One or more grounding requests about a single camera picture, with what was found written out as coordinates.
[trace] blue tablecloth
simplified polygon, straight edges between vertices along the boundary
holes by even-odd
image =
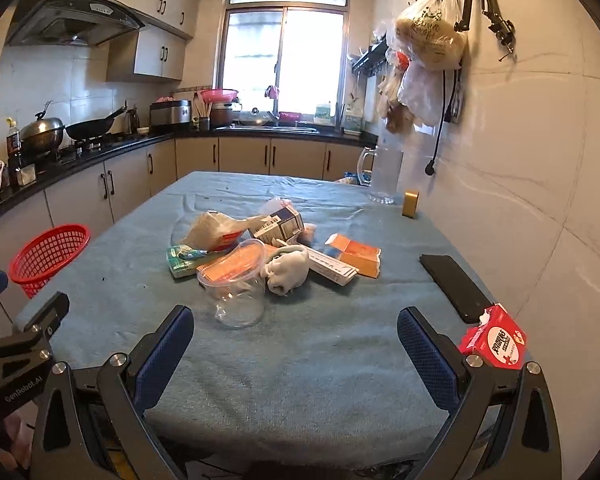
[[[293,200],[318,225],[380,247],[381,274],[345,287],[310,272],[287,298],[267,295],[261,323],[224,330],[195,278],[176,282],[166,248],[206,210],[256,214],[273,196]],[[158,433],[189,446],[258,460],[359,468],[424,452],[446,419],[396,335],[415,305],[459,342],[465,325],[418,262],[451,254],[482,283],[423,214],[370,202],[365,188],[275,176],[192,173],[141,205],[63,269],[18,317],[22,326],[56,290],[70,312],[52,339],[57,359],[101,365],[130,351],[176,304],[190,306],[193,340],[158,405]]]

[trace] black phone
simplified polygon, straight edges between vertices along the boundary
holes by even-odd
[[[420,263],[465,323],[478,323],[484,309],[493,304],[451,256],[422,254]]]

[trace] white circular label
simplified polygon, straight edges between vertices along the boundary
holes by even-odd
[[[509,335],[509,332],[503,328],[499,326],[491,328],[487,334],[487,342],[489,343],[491,353],[501,363],[512,366],[518,362],[518,358],[520,357],[518,355],[518,347]]]

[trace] window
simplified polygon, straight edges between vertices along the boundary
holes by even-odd
[[[219,81],[244,110],[315,113],[344,93],[347,0],[228,0]],[[265,97],[277,86],[277,99]]]

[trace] red cardboard box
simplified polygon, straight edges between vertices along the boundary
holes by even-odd
[[[504,307],[496,303],[485,309],[479,326],[466,331],[458,348],[463,355],[479,355],[493,366],[520,370],[525,344],[526,334]]]

